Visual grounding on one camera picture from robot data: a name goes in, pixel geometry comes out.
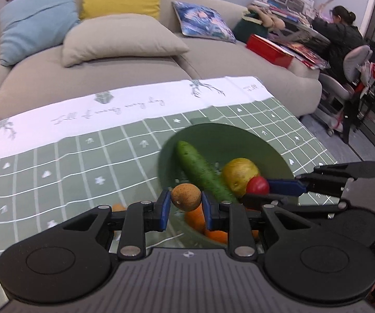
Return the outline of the small red tomato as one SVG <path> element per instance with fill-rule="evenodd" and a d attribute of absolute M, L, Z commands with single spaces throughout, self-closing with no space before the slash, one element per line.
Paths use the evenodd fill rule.
<path fill-rule="evenodd" d="M 267 195 L 270 193 L 269 183 L 262 176 L 253 177 L 247 184 L 246 193 Z"/>

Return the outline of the yellow-green pear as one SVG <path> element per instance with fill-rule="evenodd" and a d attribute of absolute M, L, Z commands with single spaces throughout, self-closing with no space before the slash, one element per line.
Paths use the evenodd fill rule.
<path fill-rule="evenodd" d="M 240 198 L 245 195 L 248 182 L 260 175 L 260 170 L 251 160 L 236 158 L 223 167 L 221 174 L 229 189 Z"/>

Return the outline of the orange mandarin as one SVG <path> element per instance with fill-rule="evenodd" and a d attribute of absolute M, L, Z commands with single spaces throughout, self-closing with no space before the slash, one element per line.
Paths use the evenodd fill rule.
<path fill-rule="evenodd" d="M 112 206 L 112 211 L 113 212 L 119 212 L 119 211 L 125 211 L 127 208 L 119 203 L 116 203 L 115 205 Z"/>
<path fill-rule="evenodd" d="M 200 234 L 204 234 L 204 231 L 206 230 L 206 221 L 201 204 L 195 210 L 186 212 L 184 218 L 189 227 Z"/>
<path fill-rule="evenodd" d="M 211 239 L 214 242 L 218 242 L 220 244 L 228 244 L 228 233 L 223 232 L 220 230 L 214 230 L 210 231 L 206 229 L 204 231 L 204 235 L 208 238 Z"/>

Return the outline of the green cucumber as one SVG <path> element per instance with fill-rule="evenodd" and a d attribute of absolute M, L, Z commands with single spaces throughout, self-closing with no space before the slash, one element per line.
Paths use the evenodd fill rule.
<path fill-rule="evenodd" d="M 178 141 L 175 146 L 175 154 L 182 171 L 191 183 L 212 194 L 218 202 L 238 202 L 214 168 L 193 145 L 186 141 Z"/>

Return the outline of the brown longan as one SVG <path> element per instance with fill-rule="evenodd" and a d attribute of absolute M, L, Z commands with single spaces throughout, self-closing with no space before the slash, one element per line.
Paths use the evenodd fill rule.
<path fill-rule="evenodd" d="M 179 210 L 190 212 L 199 207 L 201 191 L 190 183 L 179 184 L 171 191 L 171 200 Z"/>

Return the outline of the green plastic colander bowl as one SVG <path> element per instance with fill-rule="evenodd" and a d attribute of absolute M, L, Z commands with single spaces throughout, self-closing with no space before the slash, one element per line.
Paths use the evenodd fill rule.
<path fill-rule="evenodd" d="M 235 158 L 247 158 L 267 179 L 292 179 L 285 160 L 269 143 L 258 136 L 227 124 L 204 122 L 177 131 L 163 145 L 158 159 L 158 179 L 164 189 L 189 182 L 177 158 L 177 143 L 191 144 L 219 174 Z"/>

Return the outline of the green checked tablecloth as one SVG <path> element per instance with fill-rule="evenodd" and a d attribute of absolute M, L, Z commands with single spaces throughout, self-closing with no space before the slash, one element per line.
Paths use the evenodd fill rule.
<path fill-rule="evenodd" d="M 0 121 L 0 254 L 94 206 L 155 199 L 160 150 L 198 119 L 264 139 L 294 174 L 334 163 L 251 76 L 132 86 L 40 107 Z M 6 300 L 0 287 L 0 307 Z"/>

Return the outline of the red magazines stack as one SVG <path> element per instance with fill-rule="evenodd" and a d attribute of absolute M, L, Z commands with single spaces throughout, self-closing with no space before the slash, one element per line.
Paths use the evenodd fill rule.
<path fill-rule="evenodd" d="M 325 70 L 330 67 L 328 61 L 301 43 L 282 42 L 278 45 L 294 55 L 296 59 L 311 70 Z"/>

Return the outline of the red box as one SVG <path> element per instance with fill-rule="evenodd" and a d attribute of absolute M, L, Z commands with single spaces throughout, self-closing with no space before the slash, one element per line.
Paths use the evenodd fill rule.
<path fill-rule="evenodd" d="M 294 58 L 294 55 L 291 55 L 282 47 L 256 34 L 249 37 L 246 48 L 260 57 L 263 57 L 271 64 L 285 69 L 290 66 Z"/>

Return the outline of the person in black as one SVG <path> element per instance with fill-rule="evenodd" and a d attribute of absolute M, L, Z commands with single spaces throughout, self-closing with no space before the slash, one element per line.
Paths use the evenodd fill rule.
<path fill-rule="evenodd" d="M 331 11 L 332 22 L 316 16 L 312 28 L 329 40 L 329 45 L 318 54 L 329 63 L 325 72 L 339 83 L 347 83 L 343 72 L 343 60 L 357 47 L 365 45 L 363 36 L 353 22 L 356 15 L 343 6 L 336 6 Z"/>

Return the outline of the dark green bag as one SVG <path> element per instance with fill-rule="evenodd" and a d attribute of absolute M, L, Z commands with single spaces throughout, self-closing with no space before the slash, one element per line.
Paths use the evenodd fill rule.
<path fill-rule="evenodd" d="M 235 39 L 245 44 L 252 35 L 267 38 L 268 34 L 269 29 L 263 26 L 260 16 L 255 12 L 249 12 L 243 15 L 233 29 Z"/>

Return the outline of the beige fabric sofa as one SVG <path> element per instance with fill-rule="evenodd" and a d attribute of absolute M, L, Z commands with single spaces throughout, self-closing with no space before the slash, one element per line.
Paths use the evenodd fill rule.
<path fill-rule="evenodd" d="M 38 107 L 117 88 L 168 81 L 254 76 L 293 115 L 311 114 L 321 99 L 319 73 L 298 60 L 279 67 L 251 52 L 241 42 L 187 38 L 173 1 L 216 10 L 234 28 L 246 7 L 222 0 L 161 0 L 160 22 L 189 47 L 176 57 L 119 57 L 86 62 L 71 68 L 61 64 L 62 47 L 54 47 L 8 68 L 0 65 L 0 120 Z"/>

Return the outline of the blue printed cushion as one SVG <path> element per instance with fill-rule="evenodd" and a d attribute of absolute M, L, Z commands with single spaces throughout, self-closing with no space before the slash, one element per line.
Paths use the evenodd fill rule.
<path fill-rule="evenodd" d="M 172 2 L 172 6 L 180 22 L 183 36 L 236 43 L 232 30 L 214 9 L 176 1 Z"/>

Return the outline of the beige cushion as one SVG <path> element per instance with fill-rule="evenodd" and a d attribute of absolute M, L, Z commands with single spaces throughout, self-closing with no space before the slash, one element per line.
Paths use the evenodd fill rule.
<path fill-rule="evenodd" d="M 88 19 L 66 34 L 62 65 L 118 57 L 171 57 L 188 46 L 151 16 L 117 14 Z"/>

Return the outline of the light blue cushion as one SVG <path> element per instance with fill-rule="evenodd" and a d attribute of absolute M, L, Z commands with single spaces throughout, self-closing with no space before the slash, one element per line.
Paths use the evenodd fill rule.
<path fill-rule="evenodd" d="M 0 64 L 61 45 L 79 24 L 75 0 L 13 0 L 0 10 Z"/>

